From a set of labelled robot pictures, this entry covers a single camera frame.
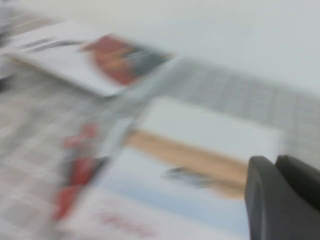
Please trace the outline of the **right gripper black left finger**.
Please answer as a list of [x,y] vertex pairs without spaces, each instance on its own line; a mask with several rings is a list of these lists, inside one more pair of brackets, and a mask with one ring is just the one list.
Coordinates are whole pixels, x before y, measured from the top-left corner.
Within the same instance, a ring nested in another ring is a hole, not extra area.
[[320,210],[291,188],[275,163],[263,156],[248,163],[244,199],[250,239],[318,240]]

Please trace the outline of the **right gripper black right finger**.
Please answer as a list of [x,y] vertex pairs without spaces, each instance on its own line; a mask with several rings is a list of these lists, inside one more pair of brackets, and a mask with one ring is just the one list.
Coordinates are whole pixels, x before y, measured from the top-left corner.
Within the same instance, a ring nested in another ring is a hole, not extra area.
[[320,210],[320,171],[289,155],[279,155],[275,166],[290,187],[316,210]]

